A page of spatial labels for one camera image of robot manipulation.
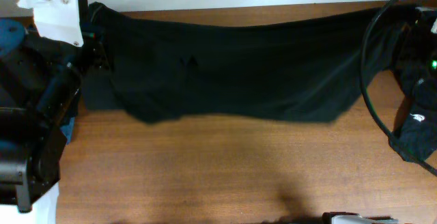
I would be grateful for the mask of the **black t-shirt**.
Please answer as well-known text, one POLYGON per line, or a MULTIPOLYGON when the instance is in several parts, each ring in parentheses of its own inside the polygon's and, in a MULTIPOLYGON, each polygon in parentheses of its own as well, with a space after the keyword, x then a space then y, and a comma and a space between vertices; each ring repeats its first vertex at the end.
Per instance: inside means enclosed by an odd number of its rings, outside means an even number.
POLYGON ((386 11, 360 48, 373 9, 276 25, 217 27, 133 19, 89 7, 114 68, 83 84, 89 109, 123 109, 149 123, 226 113, 286 122, 331 122, 360 97, 360 80, 387 69, 413 5, 386 11))

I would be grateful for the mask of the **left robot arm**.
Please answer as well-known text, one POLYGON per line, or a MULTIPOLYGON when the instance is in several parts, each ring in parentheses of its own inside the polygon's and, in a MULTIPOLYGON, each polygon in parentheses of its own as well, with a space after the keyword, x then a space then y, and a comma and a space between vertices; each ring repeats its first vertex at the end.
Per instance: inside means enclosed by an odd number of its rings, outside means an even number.
POLYGON ((84 44, 50 40, 1 19, 1 222, 55 223, 59 162, 90 68, 113 69, 102 27, 85 23, 84 44))

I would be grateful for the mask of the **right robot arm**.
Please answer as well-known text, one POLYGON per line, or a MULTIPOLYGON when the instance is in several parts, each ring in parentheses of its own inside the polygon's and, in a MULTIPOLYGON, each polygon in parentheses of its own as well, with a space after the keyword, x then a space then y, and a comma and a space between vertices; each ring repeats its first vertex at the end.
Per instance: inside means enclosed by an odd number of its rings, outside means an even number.
POLYGON ((417 71, 436 79, 436 8, 416 7, 417 19, 396 54, 394 69, 400 72, 417 71))

